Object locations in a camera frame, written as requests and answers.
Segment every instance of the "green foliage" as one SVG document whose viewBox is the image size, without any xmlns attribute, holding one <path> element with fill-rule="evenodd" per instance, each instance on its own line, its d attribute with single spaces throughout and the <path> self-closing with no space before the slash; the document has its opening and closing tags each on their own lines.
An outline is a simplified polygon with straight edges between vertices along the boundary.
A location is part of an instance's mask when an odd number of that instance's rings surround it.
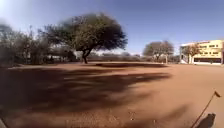
<svg viewBox="0 0 224 128">
<path fill-rule="evenodd" d="M 127 44 L 121 26 L 104 14 L 76 16 L 58 26 L 46 26 L 42 33 L 50 42 L 65 43 L 76 51 L 82 51 L 85 63 L 92 50 L 124 49 Z"/>
<path fill-rule="evenodd" d="M 156 60 L 159 60 L 161 55 L 172 55 L 173 54 L 173 45 L 168 41 L 163 42 L 151 42 L 146 45 L 143 55 L 144 56 L 155 56 Z"/>
</svg>

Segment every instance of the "tree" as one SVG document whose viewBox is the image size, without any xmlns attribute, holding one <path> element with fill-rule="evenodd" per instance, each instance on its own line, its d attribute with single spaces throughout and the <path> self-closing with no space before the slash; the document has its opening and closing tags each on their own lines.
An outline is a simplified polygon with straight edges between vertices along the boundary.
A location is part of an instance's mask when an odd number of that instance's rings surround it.
<svg viewBox="0 0 224 128">
<path fill-rule="evenodd" d="M 43 33 L 49 41 L 63 42 L 76 51 L 82 51 L 85 63 L 92 50 L 124 49 L 127 44 L 121 26 L 104 14 L 77 16 L 58 26 L 47 26 Z"/>
<path fill-rule="evenodd" d="M 156 61 L 158 62 L 159 57 L 161 55 L 166 56 L 166 63 L 167 63 L 167 57 L 168 55 L 173 54 L 173 45 L 168 41 L 157 41 L 157 42 L 151 42 L 146 45 L 143 55 L 145 56 L 154 56 L 156 57 Z"/>
<path fill-rule="evenodd" d="M 151 42 L 147 44 L 143 55 L 144 56 L 155 56 L 156 60 L 159 60 L 159 57 L 163 54 L 162 42 Z"/>
<path fill-rule="evenodd" d="M 173 54 L 173 45 L 168 42 L 168 41 L 164 41 L 162 43 L 162 47 L 163 47 L 163 54 L 166 56 L 166 63 L 168 63 L 168 56 Z"/>
<path fill-rule="evenodd" d="M 10 63 L 14 61 L 14 31 L 9 25 L 0 24 L 0 62 Z"/>
<path fill-rule="evenodd" d="M 182 49 L 182 53 L 184 55 L 188 56 L 188 63 L 189 63 L 189 58 L 191 56 L 191 60 L 190 61 L 192 62 L 193 56 L 195 56 L 196 54 L 200 53 L 199 45 L 198 44 L 191 44 L 189 46 L 185 46 Z"/>
</svg>

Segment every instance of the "window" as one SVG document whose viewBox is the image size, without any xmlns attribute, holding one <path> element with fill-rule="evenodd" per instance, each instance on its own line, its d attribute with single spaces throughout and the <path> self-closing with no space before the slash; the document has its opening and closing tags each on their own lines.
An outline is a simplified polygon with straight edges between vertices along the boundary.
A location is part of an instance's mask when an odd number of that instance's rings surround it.
<svg viewBox="0 0 224 128">
<path fill-rule="evenodd" d="M 194 58 L 194 62 L 221 63 L 221 58 Z"/>
<path fill-rule="evenodd" d="M 209 47 L 210 47 L 210 48 L 213 48 L 213 47 L 215 47 L 215 45 L 209 45 Z"/>
<path fill-rule="evenodd" d="M 207 48 L 207 46 L 200 46 L 200 48 Z"/>
</svg>

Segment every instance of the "red sand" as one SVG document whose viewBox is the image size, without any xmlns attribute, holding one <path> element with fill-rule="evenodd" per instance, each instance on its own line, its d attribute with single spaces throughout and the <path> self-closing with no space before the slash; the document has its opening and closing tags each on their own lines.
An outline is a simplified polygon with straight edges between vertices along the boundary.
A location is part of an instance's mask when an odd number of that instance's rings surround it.
<svg viewBox="0 0 224 128">
<path fill-rule="evenodd" d="M 189 128 L 224 68 L 143 63 L 22 66 L 0 71 L 2 114 L 11 128 Z M 215 128 L 224 127 L 214 98 Z"/>
</svg>

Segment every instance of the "stick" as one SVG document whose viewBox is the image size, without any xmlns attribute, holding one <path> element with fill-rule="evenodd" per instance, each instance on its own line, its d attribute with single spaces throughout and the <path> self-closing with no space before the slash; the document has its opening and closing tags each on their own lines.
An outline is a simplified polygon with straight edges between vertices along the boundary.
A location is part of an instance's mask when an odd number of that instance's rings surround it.
<svg viewBox="0 0 224 128">
<path fill-rule="evenodd" d="M 199 119 L 201 118 L 201 116 L 204 114 L 205 110 L 208 108 L 208 106 L 210 105 L 211 101 L 213 100 L 214 96 L 217 96 L 217 97 L 221 97 L 218 92 L 214 92 L 212 94 L 212 97 L 210 98 L 208 104 L 205 106 L 204 110 L 202 111 L 202 113 L 198 116 L 198 118 L 196 119 L 196 121 L 193 123 L 193 125 L 191 126 L 191 128 L 194 128 L 194 126 L 197 124 L 197 122 L 199 121 Z"/>
</svg>

